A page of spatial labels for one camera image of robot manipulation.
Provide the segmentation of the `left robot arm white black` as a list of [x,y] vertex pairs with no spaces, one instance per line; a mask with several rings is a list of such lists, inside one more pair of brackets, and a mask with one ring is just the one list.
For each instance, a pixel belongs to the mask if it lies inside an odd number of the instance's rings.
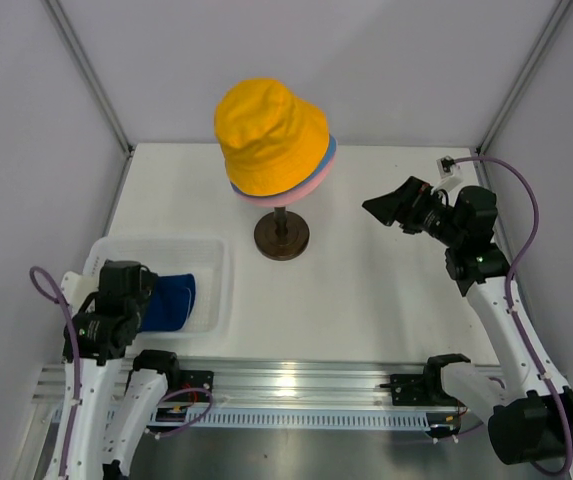
[[158,280],[134,261],[107,261],[97,287],[73,309],[41,267],[30,271],[38,291],[65,317],[65,392],[48,479],[126,479],[154,408],[175,398],[182,376],[175,354],[145,350],[134,360],[124,397],[109,412],[127,348],[133,343]]

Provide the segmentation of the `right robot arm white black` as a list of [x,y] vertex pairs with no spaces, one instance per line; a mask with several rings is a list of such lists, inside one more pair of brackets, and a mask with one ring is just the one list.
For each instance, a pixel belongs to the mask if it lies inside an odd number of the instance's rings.
[[463,187],[449,205],[416,177],[363,208],[381,224],[406,234],[427,233],[445,245],[446,269],[480,319],[499,360],[503,381],[482,374],[462,354],[429,358],[422,379],[430,402],[462,403],[487,428],[507,465],[573,460],[573,389],[554,366],[521,308],[506,256],[493,240],[495,194]]

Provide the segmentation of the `yellow hat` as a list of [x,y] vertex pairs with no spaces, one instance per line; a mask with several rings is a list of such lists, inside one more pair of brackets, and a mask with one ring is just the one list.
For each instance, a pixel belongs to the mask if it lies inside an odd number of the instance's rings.
[[229,182],[251,195],[283,192],[310,175],[332,135],[323,111],[274,78],[233,86],[214,112]]

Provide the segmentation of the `pink bucket hat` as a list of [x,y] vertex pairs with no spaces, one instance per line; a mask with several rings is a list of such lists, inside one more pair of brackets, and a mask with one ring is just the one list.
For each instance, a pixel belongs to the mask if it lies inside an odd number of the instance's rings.
[[252,196],[239,191],[234,185],[232,185],[233,192],[242,200],[256,206],[265,208],[286,207],[303,199],[319,187],[331,171],[334,162],[335,153],[332,153],[327,160],[324,160],[319,164],[318,169],[309,178],[307,178],[305,182],[302,182],[296,187],[281,194],[272,196]]

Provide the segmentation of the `light blue bucket hat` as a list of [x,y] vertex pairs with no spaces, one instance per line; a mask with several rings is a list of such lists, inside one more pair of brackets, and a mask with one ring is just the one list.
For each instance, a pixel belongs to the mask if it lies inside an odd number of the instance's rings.
[[[335,154],[336,154],[336,151],[337,151],[337,141],[333,135],[330,135],[328,148],[327,148],[324,156],[322,157],[321,161],[316,166],[315,170],[310,175],[308,175],[304,180],[299,182],[297,185],[295,185],[295,186],[291,187],[290,189],[285,190],[283,192],[272,194],[272,197],[284,195],[288,192],[300,189],[300,188],[304,187],[305,185],[307,185],[307,184],[309,184],[309,183],[311,183],[317,179],[322,179],[322,174],[332,164],[334,157],[335,157]],[[232,181],[230,181],[230,185],[231,185],[232,190],[235,193],[240,194],[242,196],[246,196],[249,198],[269,198],[269,195],[251,195],[251,194],[245,193],[242,190],[240,190]]]

